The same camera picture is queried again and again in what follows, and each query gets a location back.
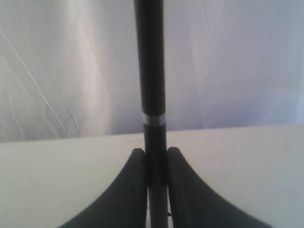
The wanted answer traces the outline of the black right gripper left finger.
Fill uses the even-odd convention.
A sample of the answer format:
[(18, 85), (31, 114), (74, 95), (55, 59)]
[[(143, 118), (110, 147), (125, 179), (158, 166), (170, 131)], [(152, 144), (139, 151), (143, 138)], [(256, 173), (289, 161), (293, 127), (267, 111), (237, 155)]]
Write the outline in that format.
[(147, 217), (145, 153), (134, 149), (111, 185), (62, 228), (144, 228)]

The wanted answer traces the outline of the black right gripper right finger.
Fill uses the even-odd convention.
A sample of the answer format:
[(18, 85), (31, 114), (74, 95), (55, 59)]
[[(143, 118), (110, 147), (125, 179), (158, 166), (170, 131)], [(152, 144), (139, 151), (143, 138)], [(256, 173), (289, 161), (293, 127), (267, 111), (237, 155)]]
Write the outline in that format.
[(175, 228), (267, 228), (226, 201), (188, 164), (177, 147), (167, 150), (168, 190)]

